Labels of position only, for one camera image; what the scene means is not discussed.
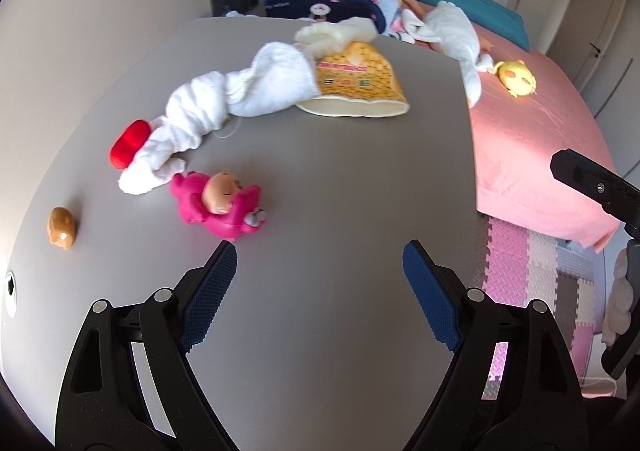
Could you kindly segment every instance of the blue gripper pad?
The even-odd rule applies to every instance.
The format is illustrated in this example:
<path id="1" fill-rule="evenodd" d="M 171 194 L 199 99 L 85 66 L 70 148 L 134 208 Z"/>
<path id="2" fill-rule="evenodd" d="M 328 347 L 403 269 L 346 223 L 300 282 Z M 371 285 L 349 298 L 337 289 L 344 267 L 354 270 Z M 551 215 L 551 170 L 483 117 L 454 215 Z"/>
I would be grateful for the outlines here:
<path id="1" fill-rule="evenodd" d="M 230 243 L 209 268 L 198 290 L 182 314 L 182 333 L 180 347 L 183 352 L 204 341 L 213 316 L 216 315 L 231 280 L 236 275 L 238 255 Z"/>
<path id="2" fill-rule="evenodd" d="M 456 307 L 413 243 L 404 247 L 402 268 L 434 337 L 455 352 L 462 342 L 456 320 Z"/>

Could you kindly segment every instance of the white cloth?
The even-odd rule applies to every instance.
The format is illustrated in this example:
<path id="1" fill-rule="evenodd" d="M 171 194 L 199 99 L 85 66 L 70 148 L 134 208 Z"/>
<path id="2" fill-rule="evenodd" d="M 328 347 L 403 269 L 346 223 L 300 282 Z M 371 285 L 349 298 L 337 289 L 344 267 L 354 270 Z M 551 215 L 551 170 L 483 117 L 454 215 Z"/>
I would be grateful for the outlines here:
<path id="1" fill-rule="evenodd" d="M 616 337 L 623 335 L 631 325 L 630 311 L 634 290 L 626 279 L 627 267 L 626 249 L 623 249 L 613 269 L 613 284 L 602 325 L 602 342 L 607 346 L 612 346 L 616 342 Z"/>
<path id="2" fill-rule="evenodd" d="M 424 25 L 419 24 L 420 20 L 419 23 L 415 22 L 414 18 L 417 20 L 415 15 L 412 18 L 403 11 L 403 25 L 406 19 L 413 31 L 405 25 L 407 32 L 416 40 L 420 40 L 417 36 L 426 38 L 432 35 L 439 41 L 420 41 L 435 43 L 436 50 L 458 60 L 469 107 L 474 107 L 482 96 L 478 72 L 487 72 L 493 67 L 494 61 L 488 54 L 480 56 L 480 40 L 471 21 L 462 9 L 449 2 L 440 2 L 433 11 L 428 12 L 424 17 Z"/>
<path id="3" fill-rule="evenodd" d="M 319 93 L 315 67 L 305 54 L 285 43 L 268 43 L 249 68 L 226 75 L 210 72 L 178 88 L 165 115 L 151 122 L 151 135 L 118 185 L 134 195 L 162 186 L 186 166 L 172 155 L 199 147 L 203 136 L 219 130 L 229 114 L 270 114 Z"/>
<path id="4" fill-rule="evenodd" d="M 357 16 L 343 20 L 339 24 L 319 22 L 301 28 L 296 34 L 296 46 L 313 59 L 339 54 L 354 41 L 370 43 L 378 31 L 369 18 Z"/>

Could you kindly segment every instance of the toy face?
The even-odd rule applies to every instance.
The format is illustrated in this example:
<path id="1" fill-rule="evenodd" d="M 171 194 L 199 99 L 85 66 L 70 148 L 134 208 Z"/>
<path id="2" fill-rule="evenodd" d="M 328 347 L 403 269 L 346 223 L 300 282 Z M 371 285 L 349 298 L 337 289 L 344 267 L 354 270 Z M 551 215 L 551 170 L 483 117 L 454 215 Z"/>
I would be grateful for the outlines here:
<path id="1" fill-rule="evenodd" d="M 536 80 L 525 66 L 510 64 L 502 68 L 500 79 L 510 91 L 520 96 L 527 96 L 536 90 Z"/>
<path id="2" fill-rule="evenodd" d="M 233 199 L 241 189 L 236 177 L 223 171 L 207 182 L 202 192 L 202 203 L 210 213 L 224 215 L 231 210 Z"/>

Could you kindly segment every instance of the red oval object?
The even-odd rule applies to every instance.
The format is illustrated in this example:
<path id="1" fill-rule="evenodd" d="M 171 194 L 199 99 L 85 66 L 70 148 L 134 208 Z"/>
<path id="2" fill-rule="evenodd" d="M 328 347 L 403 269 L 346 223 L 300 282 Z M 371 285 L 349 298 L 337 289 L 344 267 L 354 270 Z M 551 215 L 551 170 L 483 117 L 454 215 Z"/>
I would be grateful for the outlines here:
<path id="1" fill-rule="evenodd" d="M 118 170 L 128 168 L 136 153 L 142 148 L 150 135 L 151 126 L 146 121 L 138 119 L 129 124 L 111 147 L 109 152 L 111 165 Z"/>

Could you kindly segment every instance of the teal pillow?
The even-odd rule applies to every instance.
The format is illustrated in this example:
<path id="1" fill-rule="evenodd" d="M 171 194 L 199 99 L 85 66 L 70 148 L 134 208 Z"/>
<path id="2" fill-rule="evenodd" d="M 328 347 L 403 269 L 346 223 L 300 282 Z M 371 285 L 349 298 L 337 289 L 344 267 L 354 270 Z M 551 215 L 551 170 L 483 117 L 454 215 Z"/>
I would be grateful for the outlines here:
<path id="1" fill-rule="evenodd" d="M 437 6 L 443 0 L 418 0 L 430 6 Z M 466 16 L 481 27 L 487 28 L 530 52 L 529 37 L 524 28 L 522 16 L 510 11 L 493 0 L 444 0 L 462 9 Z"/>

